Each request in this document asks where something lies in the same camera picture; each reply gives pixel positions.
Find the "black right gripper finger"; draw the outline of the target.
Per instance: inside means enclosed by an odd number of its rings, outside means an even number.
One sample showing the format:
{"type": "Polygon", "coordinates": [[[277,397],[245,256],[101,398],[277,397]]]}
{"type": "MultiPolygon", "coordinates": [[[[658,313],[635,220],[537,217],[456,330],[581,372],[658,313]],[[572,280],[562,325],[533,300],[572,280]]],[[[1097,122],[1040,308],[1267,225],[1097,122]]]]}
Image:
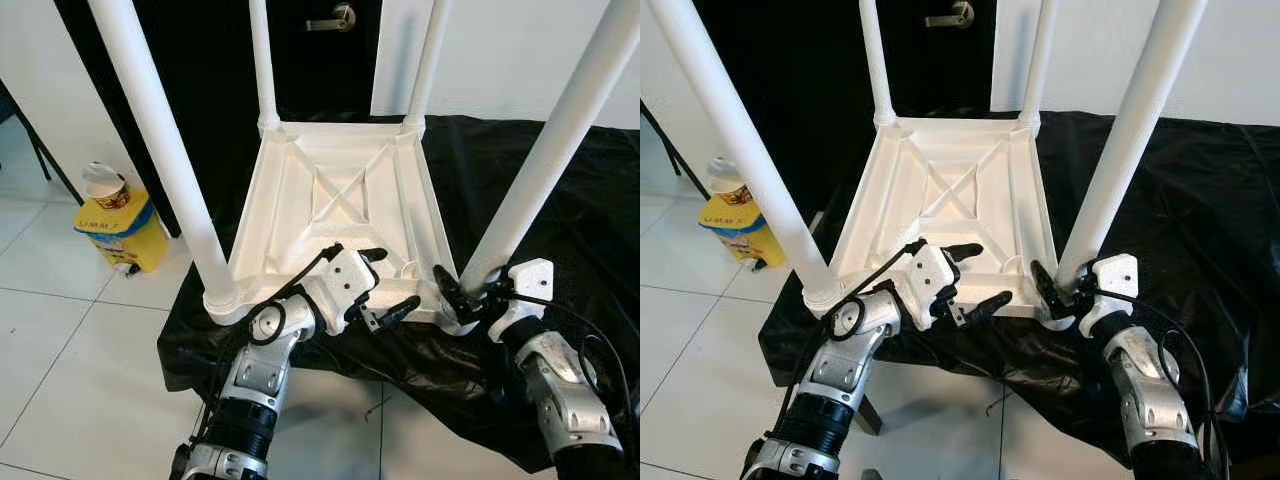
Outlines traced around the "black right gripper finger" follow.
{"type": "Polygon", "coordinates": [[[1036,292],[1039,296],[1047,314],[1062,314],[1064,302],[1060,292],[1053,283],[1053,278],[1048,274],[1039,260],[1030,261],[1030,273],[1036,284],[1036,292]]]}
{"type": "Polygon", "coordinates": [[[434,265],[431,274],[440,292],[443,305],[448,307],[451,315],[456,320],[470,320],[472,302],[458,280],[443,265],[434,265]]]}

